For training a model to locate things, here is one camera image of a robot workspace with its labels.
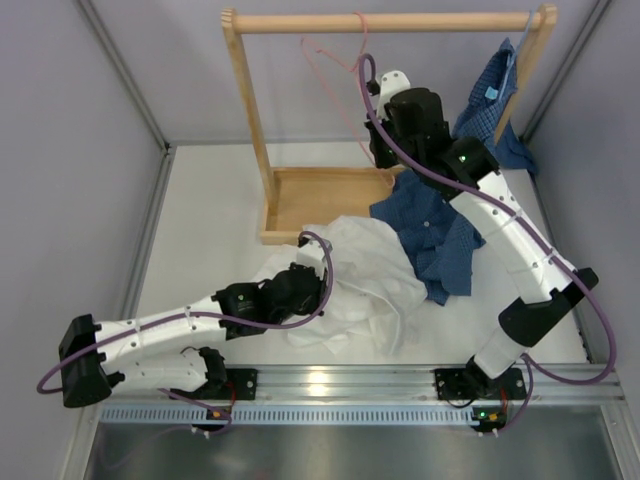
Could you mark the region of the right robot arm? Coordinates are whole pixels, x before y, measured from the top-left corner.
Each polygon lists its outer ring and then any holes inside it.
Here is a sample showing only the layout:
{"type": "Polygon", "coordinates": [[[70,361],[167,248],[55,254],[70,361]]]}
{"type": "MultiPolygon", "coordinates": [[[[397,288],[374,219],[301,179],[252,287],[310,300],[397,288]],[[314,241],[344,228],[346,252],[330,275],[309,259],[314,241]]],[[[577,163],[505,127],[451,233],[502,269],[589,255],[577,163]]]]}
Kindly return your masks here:
{"type": "Polygon", "coordinates": [[[555,254],[512,195],[499,164],[475,137],[452,138],[438,94],[424,87],[370,86],[370,147],[383,167],[409,167],[436,189],[497,253],[519,293],[463,369],[461,390],[492,395],[518,358],[546,336],[599,282],[555,254]]]}

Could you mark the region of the white shirt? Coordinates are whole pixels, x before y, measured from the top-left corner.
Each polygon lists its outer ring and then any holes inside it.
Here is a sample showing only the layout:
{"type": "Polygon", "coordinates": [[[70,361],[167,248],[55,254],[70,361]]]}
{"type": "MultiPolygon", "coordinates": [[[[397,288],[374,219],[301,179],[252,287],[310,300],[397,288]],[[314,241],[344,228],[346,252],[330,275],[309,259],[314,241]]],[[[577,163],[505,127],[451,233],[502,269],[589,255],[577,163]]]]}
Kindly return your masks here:
{"type": "Polygon", "coordinates": [[[353,363],[389,359],[404,342],[406,323],[427,297],[396,232],[385,222],[341,216],[304,227],[332,246],[334,284],[323,317],[291,330],[270,330],[260,343],[276,355],[353,363]]]}

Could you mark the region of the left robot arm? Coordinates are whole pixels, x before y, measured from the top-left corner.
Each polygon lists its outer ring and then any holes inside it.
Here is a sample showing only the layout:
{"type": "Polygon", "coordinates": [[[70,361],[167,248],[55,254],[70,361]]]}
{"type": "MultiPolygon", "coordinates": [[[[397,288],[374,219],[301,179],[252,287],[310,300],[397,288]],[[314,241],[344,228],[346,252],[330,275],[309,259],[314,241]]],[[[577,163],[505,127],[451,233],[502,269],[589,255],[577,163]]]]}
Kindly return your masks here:
{"type": "Polygon", "coordinates": [[[320,315],[331,270],[299,263],[259,282],[235,283],[191,305],[137,319],[73,319],[58,347],[63,404],[80,408],[114,393],[168,389],[196,399],[223,393],[216,345],[320,315]]]}

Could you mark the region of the pink wire hanger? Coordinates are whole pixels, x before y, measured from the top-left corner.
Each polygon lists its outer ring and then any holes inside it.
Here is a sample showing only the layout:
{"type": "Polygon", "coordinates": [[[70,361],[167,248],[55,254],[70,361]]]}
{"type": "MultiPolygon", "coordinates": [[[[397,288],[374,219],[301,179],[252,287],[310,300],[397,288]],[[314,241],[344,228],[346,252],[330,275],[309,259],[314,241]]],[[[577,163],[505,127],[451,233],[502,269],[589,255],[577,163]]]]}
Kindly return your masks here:
{"type": "Polygon", "coordinates": [[[356,69],[357,61],[360,55],[365,52],[369,39],[368,23],[365,15],[361,12],[353,12],[352,15],[358,19],[362,27],[359,49],[353,59],[342,58],[311,34],[303,34],[301,36],[300,50],[327,98],[336,109],[336,113],[341,119],[341,124],[348,131],[350,139],[357,144],[362,155],[367,159],[369,166],[374,168],[384,187],[391,190],[395,185],[393,174],[375,166],[373,154],[364,142],[362,127],[356,125],[354,114],[351,112],[349,104],[345,103],[347,98],[358,97],[362,99],[362,94],[357,87],[356,69]]]}

